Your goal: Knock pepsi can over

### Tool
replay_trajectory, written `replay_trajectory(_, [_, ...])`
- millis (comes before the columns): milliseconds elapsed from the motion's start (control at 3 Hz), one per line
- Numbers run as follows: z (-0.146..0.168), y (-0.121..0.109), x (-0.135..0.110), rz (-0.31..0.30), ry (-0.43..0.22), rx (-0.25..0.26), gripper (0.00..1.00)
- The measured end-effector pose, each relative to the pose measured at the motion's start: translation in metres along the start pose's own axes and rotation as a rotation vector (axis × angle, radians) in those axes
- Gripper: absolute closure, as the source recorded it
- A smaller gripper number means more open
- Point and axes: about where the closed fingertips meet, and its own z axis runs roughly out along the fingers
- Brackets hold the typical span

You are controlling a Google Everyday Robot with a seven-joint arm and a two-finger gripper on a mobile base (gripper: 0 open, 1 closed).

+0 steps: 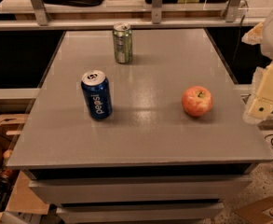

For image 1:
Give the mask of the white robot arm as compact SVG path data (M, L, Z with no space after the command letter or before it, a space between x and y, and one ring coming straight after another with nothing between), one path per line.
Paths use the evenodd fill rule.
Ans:
M247 123L258 124L273 112L273 9L266 20L255 25L241 41L249 45L259 44L261 53L271 60L266 68L256 68L243 114Z

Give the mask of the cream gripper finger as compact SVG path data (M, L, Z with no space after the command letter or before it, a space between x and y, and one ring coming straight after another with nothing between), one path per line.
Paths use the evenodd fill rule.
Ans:
M241 41L248 45L257 45L262 41L262 31L264 24L259 22L250 31L244 34Z
M253 74L252 93L246 104L246 115L265 120L273 112L273 62L257 67Z

